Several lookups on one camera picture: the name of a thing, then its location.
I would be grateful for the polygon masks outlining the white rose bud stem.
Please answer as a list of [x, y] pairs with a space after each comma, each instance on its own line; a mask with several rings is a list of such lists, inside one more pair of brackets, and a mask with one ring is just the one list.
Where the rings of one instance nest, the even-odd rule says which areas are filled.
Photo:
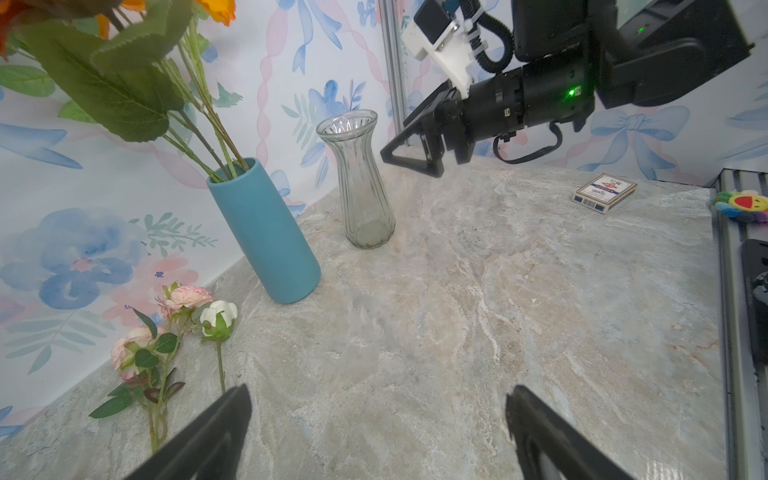
[[221, 394], [226, 392], [226, 374], [222, 347], [224, 342], [232, 335], [237, 318], [238, 307], [234, 303], [225, 300], [216, 300], [210, 303], [202, 310], [199, 318], [203, 339], [215, 345]]

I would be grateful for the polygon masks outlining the orange poppy flower stem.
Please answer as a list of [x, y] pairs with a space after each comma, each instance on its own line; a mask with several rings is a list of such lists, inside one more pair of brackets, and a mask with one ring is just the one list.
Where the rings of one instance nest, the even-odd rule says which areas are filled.
[[93, 57], [96, 66], [159, 70], [182, 101], [166, 112], [168, 127], [161, 138], [214, 183], [233, 180], [248, 167], [218, 113], [242, 96], [210, 72], [215, 46], [201, 28], [205, 23], [228, 27], [235, 19], [233, 1], [118, 1], [96, 15], [98, 36], [106, 41]]

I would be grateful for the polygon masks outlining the teal ceramic vase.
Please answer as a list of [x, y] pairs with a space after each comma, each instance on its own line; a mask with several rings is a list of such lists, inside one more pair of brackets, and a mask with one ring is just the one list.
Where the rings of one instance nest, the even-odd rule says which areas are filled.
[[246, 164], [232, 180], [208, 181], [208, 189], [270, 298], [295, 303], [318, 285], [320, 265], [263, 166], [254, 158]]

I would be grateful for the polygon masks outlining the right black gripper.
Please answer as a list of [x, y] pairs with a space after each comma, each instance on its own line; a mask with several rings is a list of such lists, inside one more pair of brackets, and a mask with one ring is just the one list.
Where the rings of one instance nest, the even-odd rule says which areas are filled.
[[[475, 145], [491, 139], [499, 160], [527, 163], [561, 147], [562, 124], [578, 132], [593, 111], [594, 82], [586, 59], [539, 59], [471, 85], [466, 99], [444, 82], [407, 117], [380, 155], [386, 164], [440, 178], [445, 152], [467, 163]], [[554, 144], [514, 159], [501, 155], [500, 143], [538, 125], [555, 135]]]

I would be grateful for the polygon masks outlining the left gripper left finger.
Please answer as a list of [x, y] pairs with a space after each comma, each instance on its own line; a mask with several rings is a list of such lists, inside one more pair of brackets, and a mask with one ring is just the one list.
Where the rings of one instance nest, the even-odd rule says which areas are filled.
[[234, 479], [251, 415], [247, 386], [229, 389], [127, 479]]

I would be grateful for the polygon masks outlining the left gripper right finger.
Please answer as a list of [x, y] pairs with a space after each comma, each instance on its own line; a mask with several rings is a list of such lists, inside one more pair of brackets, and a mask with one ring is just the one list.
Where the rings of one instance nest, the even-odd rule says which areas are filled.
[[506, 396], [505, 419], [525, 479], [630, 477], [523, 385]]

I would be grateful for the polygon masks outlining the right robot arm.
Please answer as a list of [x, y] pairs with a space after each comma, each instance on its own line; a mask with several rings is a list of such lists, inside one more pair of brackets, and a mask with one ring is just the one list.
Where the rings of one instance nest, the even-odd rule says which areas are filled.
[[626, 23], [612, 1], [516, 1], [504, 24], [478, 1], [426, 1], [403, 32], [417, 59], [446, 74], [381, 152], [432, 177], [452, 152], [546, 125], [584, 127], [597, 104], [660, 107], [751, 50], [725, 1], [654, 1]]

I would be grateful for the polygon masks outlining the clear glass vase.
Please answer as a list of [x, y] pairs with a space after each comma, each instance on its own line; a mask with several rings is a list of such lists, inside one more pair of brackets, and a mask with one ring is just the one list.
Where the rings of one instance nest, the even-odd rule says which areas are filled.
[[361, 249], [387, 243], [396, 227], [372, 149], [377, 120], [372, 110], [351, 110], [316, 127], [338, 163], [346, 238]]

